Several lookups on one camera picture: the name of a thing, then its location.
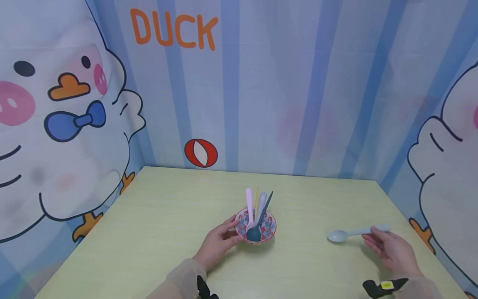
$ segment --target wall backdrop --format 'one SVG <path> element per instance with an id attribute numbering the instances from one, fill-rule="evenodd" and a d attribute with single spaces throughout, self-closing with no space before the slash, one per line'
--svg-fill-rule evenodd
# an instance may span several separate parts
<path id="1" fill-rule="evenodd" d="M 6 7 L 0 298 L 33 298 L 144 165 L 374 179 L 478 296 L 477 1 Z"/>

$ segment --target blue spoon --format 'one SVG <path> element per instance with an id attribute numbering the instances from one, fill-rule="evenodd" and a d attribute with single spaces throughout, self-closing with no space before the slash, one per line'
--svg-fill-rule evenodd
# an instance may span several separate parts
<path id="1" fill-rule="evenodd" d="M 250 228 L 247 231 L 247 239 L 252 242 L 259 242 L 261 240 L 261 230 L 260 230 L 260 224 L 262 223 L 262 219 L 264 219 L 264 215 L 266 214 L 267 207 L 269 206 L 269 202 L 271 201 L 272 194 L 274 191 L 271 192 L 269 195 L 269 198 L 267 199 L 266 205 L 264 206 L 264 209 L 262 210 L 261 217 L 259 218 L 259 221 L 257 222 L 257 225 Z"/>

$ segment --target light green table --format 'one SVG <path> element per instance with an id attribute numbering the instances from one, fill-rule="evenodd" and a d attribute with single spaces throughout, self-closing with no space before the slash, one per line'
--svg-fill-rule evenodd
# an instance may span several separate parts
<path id="1" fill-rule="evenodd" d="M 368 298 L 363 281 L 388 273 L 360 237 L 337 245 L 326 234 L 379 222 L 413 245 L 444 298 L 466 298 L 374 181 L 158 167 L 139 173 L 37 298 L 144 298 L 257 186 L 274 191 L 277 233 L 263 245 L 238 245 L 210 273 L 220 298 Z"/>

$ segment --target orange beak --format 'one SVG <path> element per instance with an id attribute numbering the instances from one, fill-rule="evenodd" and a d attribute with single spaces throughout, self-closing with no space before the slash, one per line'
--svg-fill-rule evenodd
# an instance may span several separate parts
<path id="1" fill-rule="evenodd" d="M 79 82 L 72 73 L 63 73 L 58 77 L 58 86 L 48 90 L 48 96 L 51 100 L 62 101 L 84 96 L 90 93 L 90 90 L 88 83 Z"/>

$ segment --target yellow spoon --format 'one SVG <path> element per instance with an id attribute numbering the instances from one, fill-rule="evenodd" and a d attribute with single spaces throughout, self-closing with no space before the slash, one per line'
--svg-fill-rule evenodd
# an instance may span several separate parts
<path id="1" fill-rule="evenodd" d="M 256 209 L 254 210 L 254 222 L 257 220 L 257 208 L 259 207 L 259 186 L 257 186 L 257 191 L 256 191 Z"/>

